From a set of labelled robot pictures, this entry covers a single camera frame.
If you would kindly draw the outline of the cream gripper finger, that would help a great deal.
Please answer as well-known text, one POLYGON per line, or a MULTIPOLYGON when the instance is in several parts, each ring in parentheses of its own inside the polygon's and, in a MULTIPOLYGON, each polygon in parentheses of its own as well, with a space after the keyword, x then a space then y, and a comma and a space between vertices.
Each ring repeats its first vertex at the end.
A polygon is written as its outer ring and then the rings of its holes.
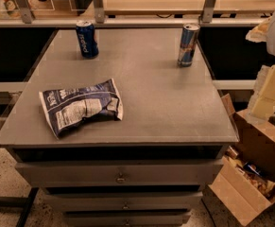
POLYGON ((248 105, 249 114, 267 121, 275 113, 275 64, 261 67, 253 90, 248 105))
POLYGON ((266 18, 262 23, 250 30, 246 35, 246 39, 254 43, 265 42, 270 21, 271 18, 266 18))

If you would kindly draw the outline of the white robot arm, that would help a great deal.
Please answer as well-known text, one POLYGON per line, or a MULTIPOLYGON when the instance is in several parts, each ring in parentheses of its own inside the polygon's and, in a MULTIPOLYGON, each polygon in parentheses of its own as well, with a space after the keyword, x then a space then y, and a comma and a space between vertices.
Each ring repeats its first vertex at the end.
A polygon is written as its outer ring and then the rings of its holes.
MULTIPOLYGON (((270 18, 250 30, 246 39, 251 42, 266 42, 266 50, 275 56, 275 11, 270 18)), ((249 101, 252 117, 268 120, 275 113, 275 64, 263 66, 257 75, 254 94, 249 101)))

